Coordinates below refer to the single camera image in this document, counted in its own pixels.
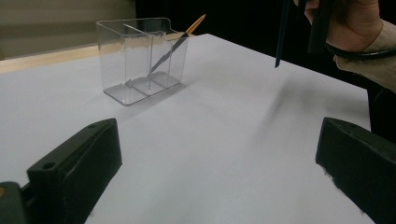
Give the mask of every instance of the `transparent pen holder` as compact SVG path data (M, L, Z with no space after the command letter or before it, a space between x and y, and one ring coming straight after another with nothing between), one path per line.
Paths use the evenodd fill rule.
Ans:
M131 105L181 82L188 37L166 18L98 21L103 90Z

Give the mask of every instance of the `table surface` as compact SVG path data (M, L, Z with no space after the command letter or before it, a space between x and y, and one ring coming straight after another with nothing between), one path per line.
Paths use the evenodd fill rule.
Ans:
M315 164L324 117L369 129L364 89L213 35L182 84L124 106L99 59L0 74L0 181L85 126L116 118L123 165L87 223L373 223Z

